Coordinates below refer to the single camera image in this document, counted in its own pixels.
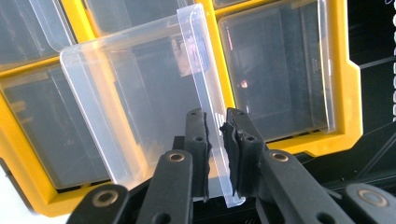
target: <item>plastic compartment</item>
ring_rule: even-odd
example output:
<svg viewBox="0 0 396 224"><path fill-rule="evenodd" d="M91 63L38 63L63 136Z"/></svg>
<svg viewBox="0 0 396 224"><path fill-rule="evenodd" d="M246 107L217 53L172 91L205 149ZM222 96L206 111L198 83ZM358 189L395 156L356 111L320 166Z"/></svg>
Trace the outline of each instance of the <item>plastic compartment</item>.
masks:
<svg viewBox="0 0 396 224"><path fill-rule="evenodd" d="M281 1L219 20L236 107L267 141L335 129L321 10L317 1Z"/></svg>
<svg viewBox="0 0 396 224"><path fill-rule="evenodd" d="M201 107L218 173L210 197L220 183L229 206L243 201L232 196L219 131L224 103L201 5L65 49L61 62L115 183L132 189L150 178L184 135L187 113Z"/></svg>
<svg viewBox="0 0 396 224"><path fill-rule="evenodd" d="M193 0L84 0L97 36L113 34L176 14Z"/></svg>
<svg viewBox="0 0 396 224"><path fill-rule="evenodd" d="M4 78L0 89L55 188L109 179L59 64Z"/></svg>
<svg viewBox="0 0 396 224"><path fill-rule="evenodd" d="M0 71L53 56L29 1L0 2Z"/></svg>
<svg viewBox="0 0 396 224"><path fill-rule="evenodd" d="M0 3L0 71L56 56L75 44L57 0Z"/></svg>

